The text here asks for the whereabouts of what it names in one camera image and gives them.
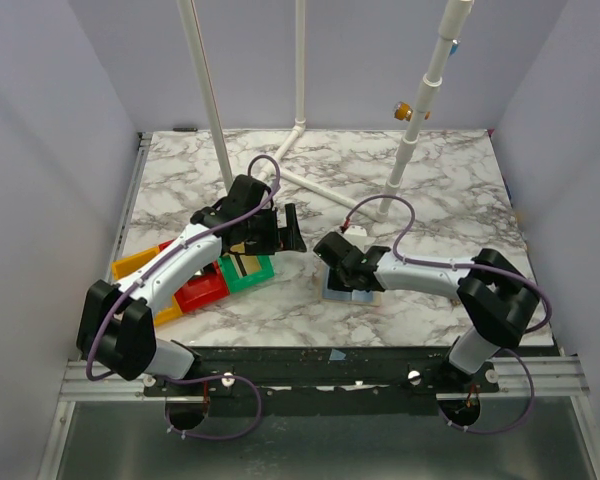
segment cable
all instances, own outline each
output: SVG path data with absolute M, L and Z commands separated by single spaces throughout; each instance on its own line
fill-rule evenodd
M 379 194 L 379 195 L 372 195 L 368 198 L 365 198 L 361 202 L 358 202 L 358 204 L 355 205 L 349 211 L 349 213 L 345 217 L 345 222 L 344 222 L 342 228 L 346 229 L 346 227 L 349 226 L 351 215 L 353 215 L 356 212 L 356 210 L 358 210 L 362 205 L 364 205 L 365 203 L 368 203 L 372 200 L 377 200 L 379 198 L 390 198 L 392 200 L 397 200 L 400 203 L 404 204 L 409 209 L 409 213 L 411 214 L 411 218 L 409 218 L 409 223 L 400 232 L 400 234 L 396 237 L 395 241 L 393 242 L 392 252 L 393 252 L 393 255 L 397 259 L 402 260 L 404 263 L 410 263 L 412 265 L 419 265 L 422 267 L 451 268 L 452 270 L 457 270 L 458 268 L 482 270 L 485 272 L 495 273 L 495 274 L 501 275 L 503 277 L 510 278 L 512 280 L 516 280 L 516 281 L 522 283 L 525 287 L 532 290 L 538 296 L 538 298 L 540 298 L 540 300 L 542 301 L 542 304 L 544 305 L 544 309 L 545 309 L 545 317 L 540 322 L 538 322 L 536 325 L 533 325 L 532 327 L 527 328 L 524 331 L 524 333 L 526 334 L 526 333 L 538 331 L 542 327 L 544 327 L 545 325 L 547 325 L 549 323 L 549 320 L 551 319 L 551 316 L 553 314 L 553 308 L 551 306 L 551 302 L 549 301 L 549 297 L 544 292 L 544 290 L 542 290 L 537 284 L 535 284 L 531 280 L 523 277 L 522 275 L 518 275 L 518 274 L 515 274 L 512 272 L 509 272 L 507 270 L 503 270 L 501 268 L 491 267 L 489 265 L 480 265 L 478 263 L 451 264 L 451 263 L 446 263 L 446 262 L 434 262 L 434 261 L 430 261 L 430 260 L 417 260 L 415 258 L 409 258 L 409 257 L 405 257 L 405 256 L 401 255 L 400 252 L 398 252 L 398 244 L 404 238 L 404 236 L 407 233 L 409 233 L 409 231 L 411 230 L 411 227 L 413 227 L 413 224 L 416 221 L 416 211 L 413 208 L 413 205 L 411 205 L 411 203 L 409 201 L 405 200 L 402 197 L 399 197 L 397 195 Z
M 527 408 L 525 408 L 522 415 L 520 415 L 520 417 L 518 417 L 518 419 L 515 422 L 507 425 L 506 427 L 496 428 L 495 430 L 474 430 L 471 427 L 463 427 L 462 425 L 458 425 L 457 423 L 453 423 L 451 420 L 449 420 L 449 417 L 447 417 L 447 415 L 442 411 L 442 409 L 438 408 L 440 415 L 442 416 L 442 418 L 444 418 L 444 420 L 447 422 L 447 425 L 451 428 L 455 428 L 456 430 L 459 430 L 461 432 L 471 433 L 473 435 L 498 435 L 499 433 L 510 432 L 514 428 L 523 425 L 529 419 L 529 416 L 531 415 L 531 412 L 533 412 L 533 408 L 536 403 L 536 389 L 533 385 L 533 378 L 531 377 L 529 367 L 527 367 L 527 364 L 524 363 L 520 355 L 518 355 L 513 350 L 503 348 L 500 351 L 506 352 L 509 355 L 513 356 L 524 370 L 524 373 L 527 375 L 527 380 L 529 381 L 529 403 L 527 403 Z
M 184 244 L 177 245 L 176 248 L 167 252 L 153 266 L 148 268 L 147 271 L 144 272 L 140 276 L 140 278 L 138 279 L 138 281 L 136 283 L 133 283 L 127 290 L 122 292 L 122 294 L 120 295 L 118 300 L 115 301 L 115 303 L 113 304 L 111 309 L 105 315 L 104 320 L 102 321 L 102 324 L 100 325 L 100 328 L 98 329 L 98 332 L 96 333 L 96 336 L 93 339 L 91 348 L 89 349 L 89 354 L 87 355 L 87 367 L 86 367 L 86 374 L 87 374 L 87 378 L 89 380 L 95 382 L 95 381 L 107 378 L 110 375 L 113 375 L 114 372 L 112 372 L 112 371 L 108 371 L 108 372 L 102 373 L 100 375 L 93 374 L 93 362 L 95 361 L 95 358 L 96 358 L 96 352 L 98 351 L 98 347 L 100 346 L 102 337 L 104 336 L 104 333 L 107 330 L 109 323 L 111 323 L 113 316 L 120 309 L 120 307 L 124 304 L 124 302 L 131 296 L 131 294 L 135 291 L 135 289 L 140 284 L 142 284 L 142 282 L 146 281 L 151 275 L 153 275 L 153 273 L 158 268 L 160 268 L 165 262 L 167 262 L 176 253 L 180 252 L 184 248 L 188 247 L 189 245 L 191 245 L 194 242 L 197 242 L 198 240 L 200 240 L 201 238 L 203 238 L 207 235 L 211 235 L 212 233 L 215 233 L 217 231 L 220 231 L 222 229 L 225 229 L 225 228 L 235 225 L 237 223 L 243 222 L 247 218 L 249 218 L 249 217 L 255 215 L 257 212 L 259 212 L 262 208 L 264 208 L 273 199 L 274 195 L 280 189 L 280 166 L 278 165 L 278 162 L 276 162 L 273 157 L 271 157 L 269 155 L 264 155 L 264 154 L 256 156 L 249 163 L 249 167 L 247 169 L 247 174 L 251 175 L 251 168 L 253 167 L 253 164 L 260 159 L 266 159 L 266 160 L 270 161 L 273 164 L 273 167 L 275 169 L 275 178 L 273 179 L 273 183 L 271 184 L 271 191 L 269 192 L 267 197 L 260 203 L 260 205 L 253 208 L 252 210 L 248 211 L 244 215 L 241 215 L 240 217 L 234 218 L 233 220 L 222 223 L 220 225 L 216 225 L 215 227 L 205 230 L 204 232 L 199 233 L 198 235 L 194 235 L 193 237 L 189 238 Z
M 238 433 L 233 433 L 231 435 L 218 435 L 218 436 L 206 435 L 204 433 L 195 433 L 195 432 L 190 432 L 187 430 L 179 430 L 171 424 L 171 417 L 169 416 L 169 409 L 165 409 L 164 418 L 167 421 L 167 423 L 169 424 L 169 429 L 167 430 L 167 433 L 169 433 L 171 431 L 177 432 L 180 435 L 182 435 L 183 439 L 184 439 L 184 437 L 190 437 L 190 438 L 199 438 L 201 440 L 212 440 L 212 441 L 220 442 L 220 441 L 225 441 L 225 440 L 235 440 L 236 438 L 244 437 L 248 433 L 251 433 L 253 430 L 255 430 L 255 428 L 260 424 L 260 421 L 262 420 L 262 396 L 260 395 L 260 392 L 258 391 L 258 387 L 256 387 L 255 384 L 248 378 L 240 377 L 238 375 L 213 375 L 210 377 L 194 378 L 191 380 L 175 380 L 175 379 L 171 379 L 171 378 L 167 378 L 166 380 L 175 385 L 194 385 L 196 383 L 210 382 L 212 380 L 222 380 L 223 378 L 229 378 L 229 379 L 233 378 L 240 382 L 246 383 L 249 386 L 249 388 L 251 388 L 251 390 L 253 390 L 253 393 L 255 393 L 255 395 L 256 395 L 256 402 L 258 404 L 257 409 L 256 409 L 256 415 L 255 415 L 255 418 L 253 419 L 253 422 L 251 422 L 251 424 L 247 428 L 239 431 Z

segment gray wall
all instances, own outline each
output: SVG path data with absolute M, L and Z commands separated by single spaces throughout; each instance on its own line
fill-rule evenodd
M 139 130 L 207 122 L 175 0 L 69 0 Z M 488 128 L 566 0 L 476 2 L 427 126 Z M 446 0 L 307 2 L 310 128 L 401 129 Z M 288 127 L 294 108 L 293 0 L 198 0 L 226 127 Z
M 36 475 L 136 148 L 66 0 L 0 0 L 0 479 Z
M 570 0 L 493 137 L 600 423 L 600 0 Z

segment white marble pattern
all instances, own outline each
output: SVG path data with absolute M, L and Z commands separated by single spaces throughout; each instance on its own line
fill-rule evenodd
M 287 131 L 228 131 L 234 175 L 259 153 L 273 153 Z M 400 132 L 307 131 L 283 160 L 284 167 L 355 198 L 378 193 L 394 161 Z M 274 279 L 158 329 L 158 335 L 190 345 L 448 346 L 470 325 L 462 306 L 416 292 L 385 292 L 378 307 L 321 301 L 315 243 L 347 213 L 318 195 L 283 180 L 277 204 L 297 204 L 310 252 L 273 257 Z M 124 255 L 173 238 L 191 214 L 224 195 L 208 132 L 153 136 L 132 215 Z M 402 251 L 422 255 L 475 255 L 482 247 L 502 252 L 525 275 L 531 269 L 489 138 L 484 131 L 421 134 L 401 193 L 417 220 Z M 407 221 L 400 205 L 389 221 L 371 227 L 375 244 L 390 245 Z M 536 316 L 544 315 L 539 309 Z M 551 345 L 548 328 L 525 337 L 526 345 Z

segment pvc pipe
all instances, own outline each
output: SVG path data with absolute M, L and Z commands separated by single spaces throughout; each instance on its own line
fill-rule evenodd
M 358 203 L 360 203 L 359 200 L 354 200 L 353 198 L 349 198 L 346 195 L 342 195 L 341 193 L 338 193 L 329 187 L 325 187 L 324 185 L 321 185 L 319 183 L 312 182 L 311 180 L 307 180 L 307 178 L 305 178 L 301 175 L 292 173 L 289 170 L 287 170 L 286 168 L 280 169 L 280 175 L 282 176 L 282 178 L 290 181 L 291 183 L 295 183 L 296 185 L 298 185 L 300 187 L 304 187 L 307 190 L 311 190 L 312 192 L 317 193 L 321 197 L 328 198 L 329 200 L 333 200 L 334 202 L 339 203 L 340 205 L 344 205 L 345 207 L 353 208 L 356 205 L 358 205 Z M 372 220 L 377 221 L 379 219 L 375 210 L 373 210 L 372 208 L 361 207 L 357 211 L 362 213 L 363 215 L 366 215 L 367 217 L 371 218 Z
M 213 138 L 213 145 L 216 149 L 220 172 L 224 187 L 229 191 L 233 183 L 233 174 L 231 173 L 231 163 L 227 153 L 227 146 L 224 143 L 224 135 L 222 134 L 222 125 L 220 124 L 220 116 L 218 115 L 218 106 L 213 94 L 213 86 L 211 85 L 211 76 L 209 75 L 209 66 L 204 53 L 202 44 L 202 35 L 200 33 L 200 23 L 194 0 L 178 0 L 178 9 L 180 10 L 180 19 L 184 27 L 184 33 L 187 36 L 187 44 L 189 45 L 189 53 L 193 60 L 193 65 L 198 76 L 202 100 L 204 108 L 207 112 L 209 120 L 209 129 Z
M 303 133 L 304 125 L 296 125 L 295 127 L 293 127 L 287 139 L 284 142 L 282 142 L 282 145 L 280 145 L 278 150 L 276 150 L 276 153 L 273 154 L 273 158 L 276 160 L 276 162 L 279 163 L 280 160 L 282 160 L 282 157 L 284 157 L 285 153 L 287 153 L 287 151 L 291 148 L 291 145 L 293 145 L 294 142 L 298 138 L 300 138 Z M 264 182 L 267 179 L 267 177 L 271 175 L 271 173 L 273 173 L 273 170 L 273 164 L 271 162 L 267 162 L 267 164 L 262 168 L 262 170 L 260 170 L 260 173 L 258 173 L 258 176 L 256 178 Z
M 304 80 L 306 58 L 306 0 L 296 0 L 296 126 L 304 126 Z
M 447 2 L 438 28 L 440 38 L 438 38 L 436 48 L 431 56 L 427 73 L 422 77 L 422 81 L 418 87 L 411 120 L 398 146 L 396 162 L 393 165 L 389 178 L 387 178 L 382 191 L 383 194 L 395 194 L 400 188 L 404 169 L 413 157 L 413 152 L 416 149 L 424 117 L 430 110 L 435 94 L 440 89 L 440 85 L 442 85 L 442 72 L 449 59 L 453 40 L 460 35 L 464 22 L 469 12 L 471 12 L 472 5 L 473 0 L 449 0 Z M 384 198 L 380 202 L 377 211 L 380 219 L 384 220 L 387 218 L 391 201 L 390 198 Z

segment orange valve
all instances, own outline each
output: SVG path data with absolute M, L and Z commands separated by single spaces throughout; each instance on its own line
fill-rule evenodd
M 408 122 L 411 120 L 412 113 L 413 111 L 408 103 L 398 102 L 396 103 L 396 106 L 393 107 L 393 116 L 398 120 L 406 120 Z M 424 119 L 428 120 L 429 115 L 431 115 L 431 112 L 427 112 L 427 114 L 424 116 Z

